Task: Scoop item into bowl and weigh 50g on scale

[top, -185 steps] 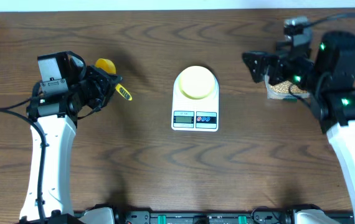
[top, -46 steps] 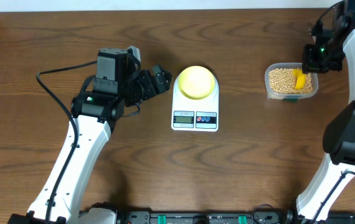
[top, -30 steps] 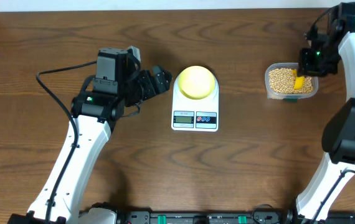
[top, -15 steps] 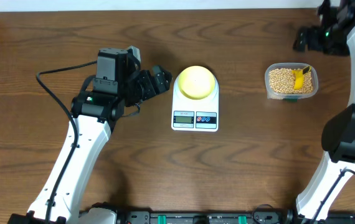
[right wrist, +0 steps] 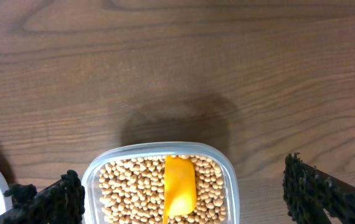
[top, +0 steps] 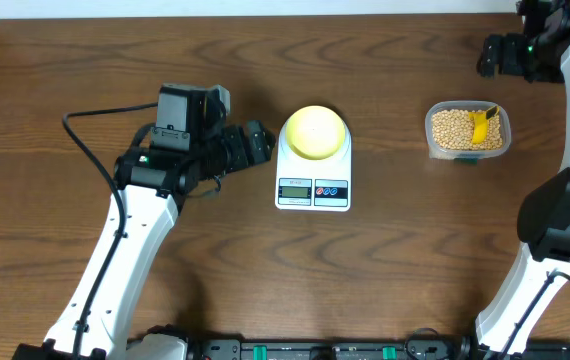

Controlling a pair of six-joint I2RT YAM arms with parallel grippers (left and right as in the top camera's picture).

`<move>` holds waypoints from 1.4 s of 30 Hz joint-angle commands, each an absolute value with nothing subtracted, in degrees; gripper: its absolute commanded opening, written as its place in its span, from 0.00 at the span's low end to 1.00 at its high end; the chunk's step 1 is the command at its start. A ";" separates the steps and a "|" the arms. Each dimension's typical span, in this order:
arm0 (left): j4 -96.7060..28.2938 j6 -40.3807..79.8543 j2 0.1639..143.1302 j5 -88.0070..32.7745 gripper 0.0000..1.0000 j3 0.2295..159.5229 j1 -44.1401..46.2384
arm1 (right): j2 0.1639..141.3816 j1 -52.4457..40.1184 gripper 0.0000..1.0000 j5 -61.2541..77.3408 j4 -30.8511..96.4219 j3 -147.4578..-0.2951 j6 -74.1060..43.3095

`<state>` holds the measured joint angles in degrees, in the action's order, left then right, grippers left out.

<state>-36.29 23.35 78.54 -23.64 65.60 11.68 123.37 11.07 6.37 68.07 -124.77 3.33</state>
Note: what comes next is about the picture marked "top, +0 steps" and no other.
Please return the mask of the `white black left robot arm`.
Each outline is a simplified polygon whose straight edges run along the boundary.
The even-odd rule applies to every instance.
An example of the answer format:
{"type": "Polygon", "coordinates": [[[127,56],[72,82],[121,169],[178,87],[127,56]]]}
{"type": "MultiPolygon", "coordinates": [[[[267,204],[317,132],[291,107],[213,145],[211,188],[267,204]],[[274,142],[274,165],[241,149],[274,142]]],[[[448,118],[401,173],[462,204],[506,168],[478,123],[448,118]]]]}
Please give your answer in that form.
{"type": "Polygon", "coordinates": [[[146,124],[117,161],[104,228],[67,307],[40,345],[16,359],[197,359],[198,346],[170,326],[130,340],[134,310],[160,245],[202,180],[270,160],[275,136],[259,121],[202,133],[146,124]]]}

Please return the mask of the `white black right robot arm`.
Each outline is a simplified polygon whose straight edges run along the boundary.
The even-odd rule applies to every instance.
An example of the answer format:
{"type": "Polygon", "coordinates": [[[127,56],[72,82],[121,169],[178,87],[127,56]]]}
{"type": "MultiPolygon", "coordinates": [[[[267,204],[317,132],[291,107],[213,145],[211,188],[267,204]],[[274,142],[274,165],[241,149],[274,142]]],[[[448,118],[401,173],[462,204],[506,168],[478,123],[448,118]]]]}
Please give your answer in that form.
{"type": "Polygon", "coordinates": [[[520,1],[522,33],[488,36],[477,64],[483,77],[521,76],[561,84],[566,129],[558,173],[528,194],[517,219],[516,260],[491,303],[476,317],[465,359],[522,359],[547,306],[570,283],[570,0],[520,1]]]}

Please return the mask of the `yellow plastic scoop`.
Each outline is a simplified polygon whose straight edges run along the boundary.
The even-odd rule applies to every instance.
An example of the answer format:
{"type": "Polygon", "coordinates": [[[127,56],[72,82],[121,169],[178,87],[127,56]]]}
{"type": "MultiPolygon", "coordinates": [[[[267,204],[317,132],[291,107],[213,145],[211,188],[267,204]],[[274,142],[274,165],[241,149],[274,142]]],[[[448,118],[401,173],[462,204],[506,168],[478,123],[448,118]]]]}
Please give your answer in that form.
{"type": "Polygon", "coordinates": [[[484,111],[470,112],[469,119],[474,125],[471,142],[481,144],[486,140],[489,130],[489,120],[499,113],[500,108],[495,105],[484,111]]]}

